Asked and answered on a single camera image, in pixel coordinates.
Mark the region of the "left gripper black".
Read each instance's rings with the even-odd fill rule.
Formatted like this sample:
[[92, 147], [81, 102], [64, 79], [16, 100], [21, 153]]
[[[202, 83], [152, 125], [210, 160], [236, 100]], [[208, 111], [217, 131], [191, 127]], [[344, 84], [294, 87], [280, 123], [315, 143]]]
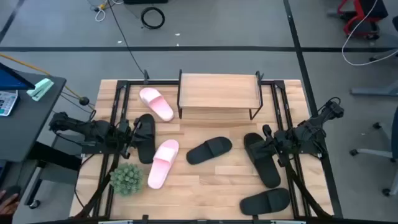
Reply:
[[122, 149], [120, 150], [120, 155], [124, 159], [129, 159], [130, 157], [130, 152], [129, 149], [130, 147], [135, 147], [135, 136], [137, 129], [142, 128], [142, 121], [140, 118], [136, 118], [133, 122], [133, 128], [131, 128], [131, 132], [128, 135], [122, 134], [120, 142], [122, 143]]

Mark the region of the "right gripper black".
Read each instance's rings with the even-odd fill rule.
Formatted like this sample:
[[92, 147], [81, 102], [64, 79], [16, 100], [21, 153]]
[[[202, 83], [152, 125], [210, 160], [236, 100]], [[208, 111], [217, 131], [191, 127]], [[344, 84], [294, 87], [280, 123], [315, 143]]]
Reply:
[[288, 154], [295, 154], [294, 130], [281, 130], [272, 134], [270, 126], [265, 124], [263, 126], [263, 133], [267, 138], [272, 138], [275, 151], [278, 155], [278, 164], [281, 167], [285, 167], [288, 164]]

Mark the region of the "black slide sandal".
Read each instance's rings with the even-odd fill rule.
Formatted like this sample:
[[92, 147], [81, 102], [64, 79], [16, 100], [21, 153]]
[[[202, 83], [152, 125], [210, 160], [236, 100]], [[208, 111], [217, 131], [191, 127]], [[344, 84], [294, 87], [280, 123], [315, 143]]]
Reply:
[[270, 140], [265, 140], [257, 133], [248, 133], [243, 143], [263, 184], [270, 189], [278, 187], [281, 179], [273, 160], [274, 148]]
[[240, 201], [239, 207], [244, 215], [262, 215], [283, 211], [289, 203], [289, 191], [277, 188], [246, 197]]
[[155, 120], [151, 114], [139, 117], [142, 128], [137, 129], [135, 136], [135, 148], [138, 151], [139, 160], [143, 164], [151, 164], [155, 155]]
[[232, 142], [228, 138], [215, 137], [188, 151], [186, 159], [191, 165], [200, 164], [229, 152], [232, 146]]

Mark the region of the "pink slide sandal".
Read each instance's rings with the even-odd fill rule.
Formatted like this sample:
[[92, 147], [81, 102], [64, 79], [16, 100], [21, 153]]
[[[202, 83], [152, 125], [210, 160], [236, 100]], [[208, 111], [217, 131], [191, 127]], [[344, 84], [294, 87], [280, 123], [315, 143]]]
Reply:
[[163, 186], [178, 150], [179, 143], [174, 139], [164, 141], [156, 150], [147, 180], [150, 188], [160, 189]]
[[139, 97], [161, 120], [171, 121], [174, 118], [173, 109], [164, 96], [155, 88], [143, 88], [139, 92]]

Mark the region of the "wooden shelf black metal legs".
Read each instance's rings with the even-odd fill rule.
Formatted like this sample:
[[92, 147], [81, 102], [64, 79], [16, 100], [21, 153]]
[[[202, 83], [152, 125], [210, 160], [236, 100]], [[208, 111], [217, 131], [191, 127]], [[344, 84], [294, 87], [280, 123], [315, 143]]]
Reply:
[[245, 109], [254, 119], [263, 107], [262, 75], [179, 73], [178, 117], [190, 108]]

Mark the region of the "green artificial plant ball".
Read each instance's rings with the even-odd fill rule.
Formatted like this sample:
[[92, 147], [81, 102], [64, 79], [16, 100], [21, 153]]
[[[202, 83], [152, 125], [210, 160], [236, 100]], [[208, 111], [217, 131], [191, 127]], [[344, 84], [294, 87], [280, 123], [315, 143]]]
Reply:
[[123, 197], [141, 191], [144, 171], [135, 164], [123, 163], [110, 173], [110, 184], [114, 192]]

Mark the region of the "office chair grey base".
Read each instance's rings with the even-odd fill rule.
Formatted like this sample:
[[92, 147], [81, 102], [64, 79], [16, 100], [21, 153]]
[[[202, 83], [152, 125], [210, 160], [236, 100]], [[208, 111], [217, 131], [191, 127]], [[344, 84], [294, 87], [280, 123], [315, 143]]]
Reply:
[[[386, 139], [389, 141], [389, 151], [380, 151], [374, 149], [352, 149], [349, 151], [351, 156], [357, 154], [370, 154], [380, 157], [386, 157], [391, 162], [398, 162], [398, 107], [394, 112], [391, 128], [388, 129], [386, 125], [376, 122], [372, 125], [375, 130], [381, 130]], [[394, 174], [392, 185], [389, 189], [382, 189], [382, 194], [386, 197], [390, 197], [398, 194], [398, 168]]]

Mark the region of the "mint green stapler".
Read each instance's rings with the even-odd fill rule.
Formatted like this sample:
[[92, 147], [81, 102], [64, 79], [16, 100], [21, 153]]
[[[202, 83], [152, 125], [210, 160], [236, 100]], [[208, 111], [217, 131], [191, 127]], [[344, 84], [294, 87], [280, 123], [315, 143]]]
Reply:
[[34, 100], [39, 101], [54, 85], [54, 82], [48, 78], [44, 78], [35, 84], [33, 90], [27, 90], [26, 93]]

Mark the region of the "black desk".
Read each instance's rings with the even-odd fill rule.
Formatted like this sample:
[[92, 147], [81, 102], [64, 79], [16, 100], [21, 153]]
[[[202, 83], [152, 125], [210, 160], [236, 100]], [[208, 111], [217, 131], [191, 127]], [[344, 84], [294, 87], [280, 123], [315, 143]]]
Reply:
[[43, 181], [41, 175], [33, 178], [36, 168], [54, 164], [64, 169], [78, 171], [81, 160], [74, 155], [58, 151], [37, 142], [37, 138], [50, 116], [66, 79], [51, 77], [54, 82], [40, 101], [34, 101], [26, 91], [19, 92], [19, 102], [10, 116], [0, 116], [0, 190], [20, 187], [22, 197], [29, 182], [34, 185], [23, 203], [31, 209], [40, 206], [35, 195]]

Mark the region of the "grey desk foot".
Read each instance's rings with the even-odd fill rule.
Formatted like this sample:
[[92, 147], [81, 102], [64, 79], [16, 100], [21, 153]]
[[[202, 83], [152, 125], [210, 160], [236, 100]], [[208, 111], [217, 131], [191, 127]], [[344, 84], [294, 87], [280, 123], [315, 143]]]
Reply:
[[[369, 58], [368, 64], [376, 63], [389, 57], [398, 58], [398, 48], [379, 53]], [[374, 88], [352, 88], [349, 91], [356, 96], [393, 96], [398, 97], [398, 79], [387, 86]]]

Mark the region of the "white calculator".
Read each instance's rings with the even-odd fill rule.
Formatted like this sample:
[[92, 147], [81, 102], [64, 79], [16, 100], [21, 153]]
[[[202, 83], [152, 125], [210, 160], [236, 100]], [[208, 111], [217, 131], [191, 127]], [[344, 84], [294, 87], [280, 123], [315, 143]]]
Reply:
[[0, 116], [9, 116], [18, 100], [17, 90], [0, 90]]

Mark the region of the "blue screen monitor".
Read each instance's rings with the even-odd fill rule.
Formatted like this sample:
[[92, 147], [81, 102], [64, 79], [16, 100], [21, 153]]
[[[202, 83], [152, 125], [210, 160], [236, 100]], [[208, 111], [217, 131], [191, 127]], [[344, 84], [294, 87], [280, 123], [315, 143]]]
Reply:
[[33, 90], [35, 85], [0, 63], [0, 90]]

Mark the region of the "person's hand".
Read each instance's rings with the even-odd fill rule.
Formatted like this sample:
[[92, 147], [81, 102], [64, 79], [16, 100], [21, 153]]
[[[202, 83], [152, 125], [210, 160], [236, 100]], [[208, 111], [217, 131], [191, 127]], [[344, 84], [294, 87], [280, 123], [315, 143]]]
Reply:
[[0, 215], [13, 215], [19, 205], [18, 196], [19, 194], [12, 194], [11, 196], [6, 196], [6, 191], [0, 192]]

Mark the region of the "red and black chair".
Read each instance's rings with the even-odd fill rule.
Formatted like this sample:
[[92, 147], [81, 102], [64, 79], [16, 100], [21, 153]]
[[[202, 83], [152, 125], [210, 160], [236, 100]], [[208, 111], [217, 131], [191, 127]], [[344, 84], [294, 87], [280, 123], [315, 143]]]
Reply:
[[342, 0], [337, 9], [327, 12], [327, 16], [336, 17], [345, 21], [343, 28], [346, 37], [363, 37], [367, 40], [379, 38], [378, 22], [389, 14], [383, 0], [353, 0], [353, 11], [343, 11], [343, 6], [348, 0]]

